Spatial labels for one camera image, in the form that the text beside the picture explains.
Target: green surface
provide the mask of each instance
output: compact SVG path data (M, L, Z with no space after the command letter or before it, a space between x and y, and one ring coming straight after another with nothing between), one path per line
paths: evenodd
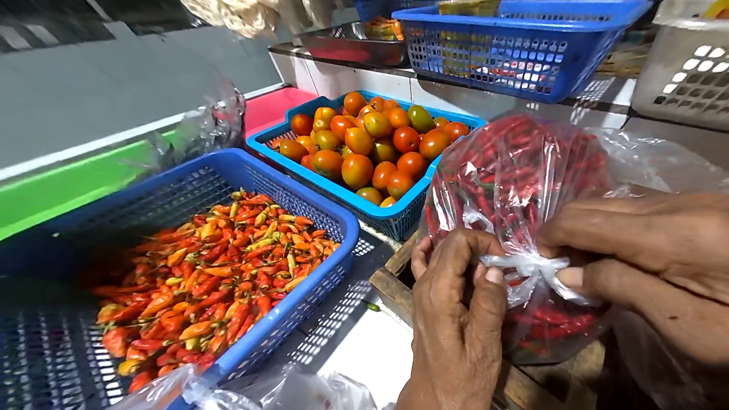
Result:
M170 142L174 131L163 134ZM144 172L147 141L79 160L0 187L0 240L126 187Z

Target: pink surface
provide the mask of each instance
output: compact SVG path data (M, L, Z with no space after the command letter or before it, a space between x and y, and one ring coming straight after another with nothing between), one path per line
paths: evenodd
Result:
M246 101L246 135L251 136L285 120L286 111L318 97L316 94L286 87Z

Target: metal tray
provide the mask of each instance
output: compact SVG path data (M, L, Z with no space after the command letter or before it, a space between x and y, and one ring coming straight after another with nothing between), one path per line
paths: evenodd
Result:
M310 31L297 36L312 56L329 60L354 61L378 66L409 66L406 42L370 40L362 22Z

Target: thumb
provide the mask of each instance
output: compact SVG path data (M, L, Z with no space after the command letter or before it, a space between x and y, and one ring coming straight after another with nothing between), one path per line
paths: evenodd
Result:
M467 337L478 338L480 343L501 343L507 305L504 272L494 266L486 270L479 263L473 282Z
M628 308L637 308L656 292L656 277L615 259L565 268L557 273L565 286L585 296L597 296Z

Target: bag of red chilies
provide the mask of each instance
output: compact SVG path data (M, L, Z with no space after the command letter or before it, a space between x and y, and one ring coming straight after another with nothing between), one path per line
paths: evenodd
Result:
M556 278L569 259L537 251L539 227L561 206L586 196L629 196L634 185L627 183L664 192L726 184L723 171L671 142L597 133L529 115L505 117L453 143L433 176L421 224L434 245L455 228L471 228L494 233L509 255L481 260L504 269L509 310L502 338L514 364L561 362L604 328L609 306Z

